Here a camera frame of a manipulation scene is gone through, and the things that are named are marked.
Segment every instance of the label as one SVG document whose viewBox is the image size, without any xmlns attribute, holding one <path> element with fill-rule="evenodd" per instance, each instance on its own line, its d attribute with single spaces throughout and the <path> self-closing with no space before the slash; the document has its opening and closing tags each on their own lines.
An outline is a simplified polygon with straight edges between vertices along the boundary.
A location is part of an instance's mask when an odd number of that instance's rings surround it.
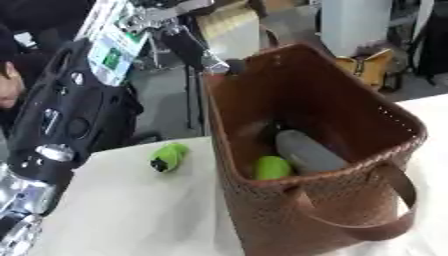
<svg viewBox="0 0 448 256">
<path fill-rule="evenodd" d="M 90 68 L 105 85 L 121 86 L 135 58 L 148 40 L 148 34 L 132 35 L 118 27 L 121 18 L 133 12 L 127 0 L 99 0 L 78 33 L 88 38 Z"/>
</svg>

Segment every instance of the gray bottle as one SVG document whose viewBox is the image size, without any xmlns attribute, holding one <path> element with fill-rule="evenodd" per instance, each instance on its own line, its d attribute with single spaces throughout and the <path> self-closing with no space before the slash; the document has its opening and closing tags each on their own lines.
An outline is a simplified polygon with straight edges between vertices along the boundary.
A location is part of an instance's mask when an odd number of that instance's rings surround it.
<svg viewBox="0 0 448 256">
<path fill-rule="evenodd" d="M 323 145 L 296 130 L 280 132 L 276 137 L 277 152 L 293 165 L 299 174 L 339 170 L 347 162 Z"/>
</svg>

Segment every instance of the cardboard box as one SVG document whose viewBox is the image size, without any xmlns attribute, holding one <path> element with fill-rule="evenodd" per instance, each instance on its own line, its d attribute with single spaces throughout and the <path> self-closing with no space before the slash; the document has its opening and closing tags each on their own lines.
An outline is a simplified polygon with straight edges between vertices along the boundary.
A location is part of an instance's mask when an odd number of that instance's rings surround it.
<svg viewBox="0 0 448 256">
<path fill-rule="evenodd" d="M 281 11 L 294 7 L 294 0 L 263 0 L 268 12 Z"/>
</svg>

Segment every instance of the black hair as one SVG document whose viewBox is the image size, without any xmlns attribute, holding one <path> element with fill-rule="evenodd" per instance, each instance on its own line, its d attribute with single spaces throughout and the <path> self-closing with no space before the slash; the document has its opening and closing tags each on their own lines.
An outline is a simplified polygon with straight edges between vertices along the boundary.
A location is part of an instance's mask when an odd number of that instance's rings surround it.
<svg viewBox="0 0 448 256">
<path fill-rule="evenodd" d="M 0 75 L 8 77 L 6 63 L 12 61 L 17 53 L 18 47 L 14 34 L 6 26 L 0 24 Z"/>
</svg>

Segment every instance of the white table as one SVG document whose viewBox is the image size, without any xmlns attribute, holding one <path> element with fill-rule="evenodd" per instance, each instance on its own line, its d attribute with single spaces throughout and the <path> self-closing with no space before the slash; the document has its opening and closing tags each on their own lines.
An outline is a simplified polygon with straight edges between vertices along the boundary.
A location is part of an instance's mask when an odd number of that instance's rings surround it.
<svg viewBox="0 0 448 256">
<path fill-rule="evenodd" d="M 448 96 L 402 105 L 426 123 L 430 134 L 409 166 L 420 195 L 416 226 L 392 241 L 328 255 L 448 253 Z M 210 139 L 182 142 L 192 151 L 178 172 L 169 175 L 148 166 L 148 157 L 160 144 L 95 155 L 77 171 L 31 255 L 242 255 L 217 185 Z"/>
</svg>

